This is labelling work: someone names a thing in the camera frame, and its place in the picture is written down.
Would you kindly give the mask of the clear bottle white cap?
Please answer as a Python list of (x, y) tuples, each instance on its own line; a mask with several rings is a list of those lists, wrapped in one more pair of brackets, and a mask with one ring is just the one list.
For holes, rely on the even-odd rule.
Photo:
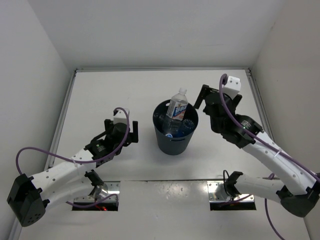
[(166, 115), (164, 113), (155, 112), (153, 114), (153, 121), (155, 125), (162, 126), (165, 121)]

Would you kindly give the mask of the orange label clear bottle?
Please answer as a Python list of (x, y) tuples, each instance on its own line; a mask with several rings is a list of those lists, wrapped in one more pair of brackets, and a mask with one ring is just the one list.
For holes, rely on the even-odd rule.
[(181, 87), (178, 93), (171, 97), (165, 115), (165, 120), (162, 125), (163, 133), (173, 133), (179, 131), (187, 110), (187, 106), (189, 104), (186, 93), (187, 90)]

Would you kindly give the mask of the blue label Pocari bottle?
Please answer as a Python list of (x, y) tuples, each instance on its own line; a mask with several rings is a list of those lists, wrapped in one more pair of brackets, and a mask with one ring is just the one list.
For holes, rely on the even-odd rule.
[(168, 138), (178, 138), (179, 132), (164, 132), (163, 135)]

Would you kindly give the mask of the blue cap clear bottle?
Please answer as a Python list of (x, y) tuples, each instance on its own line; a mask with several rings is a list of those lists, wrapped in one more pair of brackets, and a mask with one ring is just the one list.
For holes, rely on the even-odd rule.
[(192, 133), (196, 128), (196, 124), (191, 119), (184, 119), (180, 125), (177, 137), (185, 137)]

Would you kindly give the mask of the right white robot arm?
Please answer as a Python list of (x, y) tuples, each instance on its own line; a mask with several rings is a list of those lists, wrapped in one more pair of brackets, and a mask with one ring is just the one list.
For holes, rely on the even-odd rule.
[(210, 117), (211, 130), (258, 159), (277, 178), (250, 177), (234, 171), (224, 180), (220, 195), (235, 198), (241, 194), (253, 194), (277, 202), (292, 215), (304, 218), (320, 199), (319, 175), (287, 159), (285, 152), (254, 119), (236, 114), (241, 99), (240, 94), (230, 98), (204, 84), (194, 108), (198, 109), (201, 103), (205, 103), (203, 112)]

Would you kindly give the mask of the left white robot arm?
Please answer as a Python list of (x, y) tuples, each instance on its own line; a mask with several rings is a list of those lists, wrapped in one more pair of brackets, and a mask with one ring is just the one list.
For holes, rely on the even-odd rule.
[(122, 148), (139, 141), (138, 122), (104, 121), (105, 130), (94, 137), (70, 161), (63, 161), (52, 168), (27, 176), (17, 176), (7, 197), (7, 203), (22, 227), (40, 220), (47, 210), (91, 195), (99, 198), (105, 185), (96, 168), (119, 155)]

